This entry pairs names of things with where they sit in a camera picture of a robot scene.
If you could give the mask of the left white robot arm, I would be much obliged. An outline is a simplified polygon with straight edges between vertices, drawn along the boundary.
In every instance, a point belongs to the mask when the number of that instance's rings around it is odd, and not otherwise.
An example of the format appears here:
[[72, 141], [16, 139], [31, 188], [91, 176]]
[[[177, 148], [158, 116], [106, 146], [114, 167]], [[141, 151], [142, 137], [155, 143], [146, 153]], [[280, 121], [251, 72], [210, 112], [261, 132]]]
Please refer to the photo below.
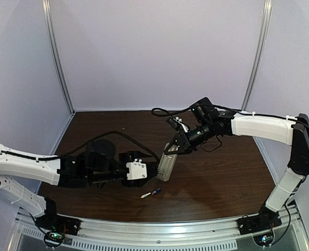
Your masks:
[[38, 180], [63, 188], [84, 188], [119, 180], [127, 187], [142, 187], [158, 173], [158, 161], [146, 162], [155, 154], [128, 151], [115, 158], [116, 146], [109, 140], [97, 139], [83, 145], [84, 152], [74, 155], [36, 155], [0, 144], [0, 194], [29, 212], [38, 223], [56, 224], [60, 221], [56, 203], [35, 196], [23, 185], [12, 181], [17, 176]]

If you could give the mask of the grey remote control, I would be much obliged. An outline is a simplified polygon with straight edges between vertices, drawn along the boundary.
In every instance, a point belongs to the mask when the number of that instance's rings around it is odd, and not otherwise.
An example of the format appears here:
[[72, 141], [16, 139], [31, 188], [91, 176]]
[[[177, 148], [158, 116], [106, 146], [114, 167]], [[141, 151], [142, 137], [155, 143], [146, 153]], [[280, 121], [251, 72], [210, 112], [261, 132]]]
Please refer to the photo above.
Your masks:
[[176, 159], [176, 154], [166, 155], [165, 153], [162, 153], [156, 178], [164, 182], [169, 181]]

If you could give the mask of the white gold AAA battery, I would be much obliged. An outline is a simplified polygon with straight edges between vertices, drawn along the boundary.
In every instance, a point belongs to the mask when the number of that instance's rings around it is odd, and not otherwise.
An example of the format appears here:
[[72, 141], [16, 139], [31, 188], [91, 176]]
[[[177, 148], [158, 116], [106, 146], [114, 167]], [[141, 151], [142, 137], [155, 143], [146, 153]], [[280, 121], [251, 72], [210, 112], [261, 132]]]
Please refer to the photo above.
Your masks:
[[144, 199], [144, 198], [150, 196], [151, 194], [152, 194], [151, 192], [145, 193], [145, 194], [141, 195], [140, 198]]

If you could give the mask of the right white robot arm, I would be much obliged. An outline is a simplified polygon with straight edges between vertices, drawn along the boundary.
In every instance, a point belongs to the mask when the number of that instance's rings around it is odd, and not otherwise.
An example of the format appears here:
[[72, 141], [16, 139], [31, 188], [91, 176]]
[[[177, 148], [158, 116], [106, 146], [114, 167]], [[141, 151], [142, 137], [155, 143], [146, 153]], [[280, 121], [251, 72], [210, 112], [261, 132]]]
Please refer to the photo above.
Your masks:
[[199, 123], [192, 130], [183, 124], [175, 112], [169, 114], [166, 120], [177, 134], [163, 151], [161, 165], [167, 166], [163, 174], [165, 180], [169, 179], [178, 155], [192, 153], [214, 136], [251, 136], [277, 141], [291, 147], [287, 169], [256, 217], [257, 223], [271, 225], [278, 217], [279, 210], [309, 175], [308, 116], [301, 113], [297, 117], [281, 117], [229, 108], [218, 111], [218, 107], [207, 97], [191, 105], [189, 110]]

